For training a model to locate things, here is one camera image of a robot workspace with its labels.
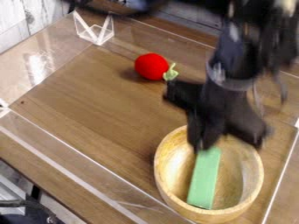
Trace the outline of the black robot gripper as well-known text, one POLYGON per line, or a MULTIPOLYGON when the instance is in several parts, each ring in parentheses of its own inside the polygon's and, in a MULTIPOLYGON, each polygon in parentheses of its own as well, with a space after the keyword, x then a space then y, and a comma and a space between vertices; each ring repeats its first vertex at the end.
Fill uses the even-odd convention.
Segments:
POLYGON ((167 82, 163 99, 186 111, 187 140, 195 152, 208 150, 227 134, 262 148, 271 130, 244 91, 227 90, 211 80, 175 79, 167 82))

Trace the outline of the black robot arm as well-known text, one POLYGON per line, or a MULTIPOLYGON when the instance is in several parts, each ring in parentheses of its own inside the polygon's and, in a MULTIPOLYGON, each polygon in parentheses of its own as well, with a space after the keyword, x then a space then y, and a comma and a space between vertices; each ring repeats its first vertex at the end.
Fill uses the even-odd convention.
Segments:
POLYGON ((248 103, 248 90, 264 73, 272 75, 287 98, 279 70, 299 57, 299 0, 63 0, 95 13, 144 16, 171 1, 196 6, 222 18, 222 32, 206 64, 206 81, 167 81, 163 98, 187 115, 187 139, 195 151, 207 150, 231 134, 259 148, 271 133, 248 103))

